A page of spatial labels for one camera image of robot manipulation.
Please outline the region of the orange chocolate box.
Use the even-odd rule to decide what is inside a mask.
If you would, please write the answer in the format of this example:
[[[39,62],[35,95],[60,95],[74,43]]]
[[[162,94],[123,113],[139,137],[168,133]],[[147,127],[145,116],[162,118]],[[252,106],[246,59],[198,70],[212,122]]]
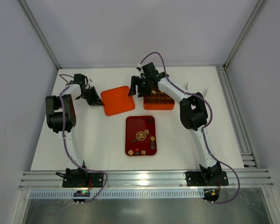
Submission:
[[[173,110],[175,101],[159,89],[152,89],[151,94],[143,97],[145,110]]]

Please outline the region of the orange box lid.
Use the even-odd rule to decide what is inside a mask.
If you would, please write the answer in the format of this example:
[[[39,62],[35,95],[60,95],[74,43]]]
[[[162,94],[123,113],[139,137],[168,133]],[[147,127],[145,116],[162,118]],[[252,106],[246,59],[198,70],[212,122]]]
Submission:
[[[106,116],[113,116],[135,109],[133,97],[128,96],[128,86],[121,86],[101,92]]]

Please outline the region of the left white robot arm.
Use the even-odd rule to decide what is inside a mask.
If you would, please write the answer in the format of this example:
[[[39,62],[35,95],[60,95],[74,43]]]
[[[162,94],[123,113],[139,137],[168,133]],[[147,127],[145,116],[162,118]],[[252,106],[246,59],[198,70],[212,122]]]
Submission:
[[[95,87],[83,74],[74,74],[58,96],[45,98],[47,126],[57,134],[65,151],[65,171],[56,172],[56,175],[62,178],[64,188],[101,188],[106,174],[86,167],[73,139],[77,123],[74,100],[79,99],[85,100],[89,106],[104,105]]]

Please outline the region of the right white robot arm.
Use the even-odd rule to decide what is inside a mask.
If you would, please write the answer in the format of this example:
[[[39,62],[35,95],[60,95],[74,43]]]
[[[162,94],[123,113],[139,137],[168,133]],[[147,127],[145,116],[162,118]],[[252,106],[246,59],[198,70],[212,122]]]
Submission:
[[[156,87],[179,105],[180,121],[183,127],[191,133],[199,155],[200,171],[188,172],[188,181],[193,182],[195,186],[223,184],[227,178],[224,176],[225,173],[220,162],[211,153],[211,145],[207,143],[208,113],[206,106],[208,104],[202,94],[199,92],[188,93],[172,82],[165,71],[160,73],[153,63],[146,65],[140,63],[137,70],[140,75],[132,76],[129,96],[136,94],[138,97],[149,96]]]

